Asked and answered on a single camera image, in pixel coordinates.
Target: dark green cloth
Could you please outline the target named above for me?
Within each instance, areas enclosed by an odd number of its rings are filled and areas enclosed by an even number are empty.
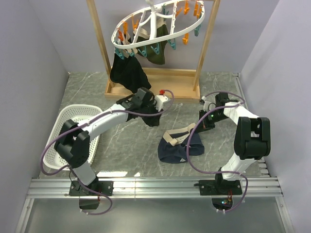
[[[166,24],[163,24],[161,27],[159,27],[156,30],[156,36],[157,37],[165,36],[168,34],[169,34],[169,32],[167,30]],[[141,42],[141,41],[145,41],[145,40],[148,40],[148,39],[145,39],[141,36],[138,36],[138,38],[137,38],[137,42]],[[151,48],[151,46],[156,48],[157,43],[151,44],[151,45],[146,45],[147,59],[154,64],[164,65],[165,64],[164,49],[165,49],[166,44],[167,44],[167,40],[159,42],[159,51],[160,51],[159,54],[156,54]],[[143,51],[145,49],[145,47],[142,46],[142,47],[138,47],[137,49],[140,49],[140,51]]]

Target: wooden base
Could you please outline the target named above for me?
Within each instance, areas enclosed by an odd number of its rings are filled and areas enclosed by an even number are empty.
[[[173,91],[176,103],[198,103],[200,100],[200,86],[197,85],[193,91],[193,82],[196,70],[191,69],[159,69],[143,68],[148,81],[151,84],[151,91],[157,95],[161,89]],[[115,83],[114,87],[107,82],[105,97],[107,100],[119,100],[131,95],[121,84]]]

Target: garment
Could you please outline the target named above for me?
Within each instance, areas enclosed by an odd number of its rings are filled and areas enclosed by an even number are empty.
[[[169,32],[167,30],[166,22],[164,21],[164,18],[159,18],[157,20],[156,27],[157,27],[157,30],[156,30],[156,36],[157,37],[161,37],[161,36],[165,36],[165,35],[169,34]],[[143,28],[141,28],[141,30],[138,34],[137,42],[145,41],[148,39],[149,39],[149,35],[148,35],[147,31],[144,30]],[[151,48],[151,46],[153,48],[156,48],[157,43],[151,44],[151,45],[146,45],[147,59],[150,62],[157,64],[157,65],[165,64],[164,49],[165,49],[166,44],[167,44],[167,40],[159,42],[159,52],[160,52],[159,54],[156,54]],[[142,47],[138,47],[137,49],[140,49],[141,51],[143,51],[145,49],[145,47],[142,46]]]
[[[120,83],[132,93],[136,93],[140,87],[151,88],[147,75],[142,70],[136,57],[129,56],[122,60],[115,54],[110,79],[114,83]]]
[[[195,126],[195,123],[188,127],[167,130],[158,146],[158,157],[159,160],[170,164],[179,164],[187,162],[187,142],[189,135]],[[190,141],[189,154],[191,156],[201,155],[204,153],[204,146],[200,139],[199,134],[194,133]]]

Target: dark blue cloth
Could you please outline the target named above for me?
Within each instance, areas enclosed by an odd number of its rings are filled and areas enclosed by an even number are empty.
[[[171,134],[171,137],[178,138],[186,134],[188,134],[188,132],[175,133]],[[170,164],[179,164],[187,162],[188,160],[186,154],[186,147],[188,139],[189,136],[182,143],[172,146],[169,142],[166,142],[164,138],[161,138],[161,141],[157,148],[159,160],[164,163]],[[198,133],[194,133],[190,141],[189,154],[191,156],[196,156],[201,155],[203,153],[204,153],[204,146],[202,144],[200,136]]]

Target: wooden frame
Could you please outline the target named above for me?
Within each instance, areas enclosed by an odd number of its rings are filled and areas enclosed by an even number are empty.
[[[198,103],[200,100],[200,85],[199,78],[201,75],[204,58],[206,55],[207,47],[212,35],[215,24],[220,0],[213,1],[213,6],[209,15],[207,31],[204,37],[203,46],[199,58],[199,63],[196,70],[188,69],[163,69],[163,68],[143,68],[148,81],[150,82],[154,93],[158,93],[161,89],[169,89],[173,91],[176,102],[182,103]],[[105,97],[108,100],[118,100],[131,94],[131,91],[118,83],[110,80],[111,66],[108,59],[108,54],[104,42],[102,28],[98,19],[98,14],[94,0],[86,0],[91,18],[93,21],[98,45],[104,60],[105,69],[108,75],[108,82],[105,90]]]

